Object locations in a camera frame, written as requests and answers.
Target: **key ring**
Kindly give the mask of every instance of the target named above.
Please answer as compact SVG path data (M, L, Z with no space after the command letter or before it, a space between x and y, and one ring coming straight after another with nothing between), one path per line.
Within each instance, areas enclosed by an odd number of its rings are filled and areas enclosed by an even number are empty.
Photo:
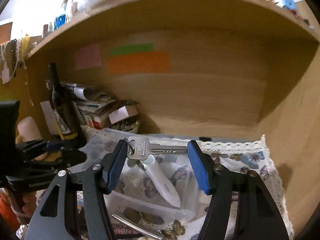
M133 149L132 145L130 144L130 142L129 142L129 140L128 140L127 138L124 138L124 140L127 142L128 146L129 146L130 149L131 149L130 155L133 155L133 154L134 154L134 149Z

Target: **bottle with blue liquid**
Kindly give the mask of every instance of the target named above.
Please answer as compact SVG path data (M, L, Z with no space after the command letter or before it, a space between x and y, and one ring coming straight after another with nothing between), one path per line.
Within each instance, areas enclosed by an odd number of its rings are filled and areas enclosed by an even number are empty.
M59 13L54 20L54 31L66 23L66 8L68 0L63 0Z

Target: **pink sticky note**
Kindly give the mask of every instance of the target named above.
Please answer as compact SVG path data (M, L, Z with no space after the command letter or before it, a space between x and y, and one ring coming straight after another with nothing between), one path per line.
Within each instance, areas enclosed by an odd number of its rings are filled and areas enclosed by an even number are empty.
M91 44L89 46L79 49L75 53L76 70L101 67L102 59L100 54L99 44Z

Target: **key hole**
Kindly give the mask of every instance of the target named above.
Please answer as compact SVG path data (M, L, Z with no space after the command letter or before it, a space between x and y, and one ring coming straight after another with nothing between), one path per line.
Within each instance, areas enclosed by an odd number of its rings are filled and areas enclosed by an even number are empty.
M130 141L130 145L132 146L133 149L135 149L136 148L136 141L135 140L131 140ZM134 155L134 152L130 149L129 154L130 155Z

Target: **bottle neck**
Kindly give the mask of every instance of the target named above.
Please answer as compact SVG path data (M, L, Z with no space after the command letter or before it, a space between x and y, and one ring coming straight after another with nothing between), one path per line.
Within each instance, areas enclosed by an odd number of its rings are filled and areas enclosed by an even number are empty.
M57 89L58 87L61 86L61 84L59 81L57 66L55 63L49 64L49 73L50 73L50 81L51 81L52 89Z

